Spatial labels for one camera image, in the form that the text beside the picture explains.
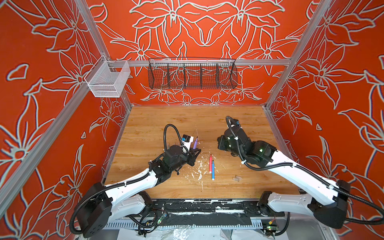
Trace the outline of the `purple pen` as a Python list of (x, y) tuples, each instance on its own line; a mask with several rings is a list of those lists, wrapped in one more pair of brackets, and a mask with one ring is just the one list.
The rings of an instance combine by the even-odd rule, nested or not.
[(199, 143), (199, 138), (196, 137), (196, 139), (195, 139), (195, 141), (194, 141), (193, 149), (197, 149), (198, 143)]

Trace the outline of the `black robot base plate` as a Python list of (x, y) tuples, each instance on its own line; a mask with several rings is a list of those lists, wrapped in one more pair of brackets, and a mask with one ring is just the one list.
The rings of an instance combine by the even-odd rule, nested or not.
[(258, 206), (257, 199), (155, 199), (153, 203), (145, 207), (141, 213), (134, 215), (136, 220), (140, 220), (144, 214), (144, 222), (151, 221), (155, 214), (149, 213), (154, 210), (160, 218), (167, 214), (161, 221), (168, 224), (249, 224), (251, 219), (261, 220), (263, 225), (276, 220), (285, 220), (285, 213), (263, 213)]

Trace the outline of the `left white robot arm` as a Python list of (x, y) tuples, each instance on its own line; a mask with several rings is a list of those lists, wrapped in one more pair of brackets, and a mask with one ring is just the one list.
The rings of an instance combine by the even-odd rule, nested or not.
[(95, 183), (74, 208), (71, 233), (89, 238), (114, 220), (141, 214), (151, 204), (145, 190), (165, 182), (173, 172), (179, 173), (185, 164), (194, 166), (200, 153), (200, 149), (173, 145), (131, 178), (107, 186)]

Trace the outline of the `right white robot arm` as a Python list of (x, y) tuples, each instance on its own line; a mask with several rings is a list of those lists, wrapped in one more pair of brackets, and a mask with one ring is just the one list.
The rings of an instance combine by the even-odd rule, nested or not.
[(263, 192), (258, 208), (263, 215), (295, 213), (313, 216), (320, 223), (340, 229), (347, 220), (348, 196), (340, 191), (350, 190), (345, 181), (328, 180), (296, 163), (265, 141), (252, 141), (238, 120), (227, 116), (228, 129), (218, 137), (219, 150), (239, 157), (242, 164), (253, 171), (270, 171), (299, 189), (299, 195)]

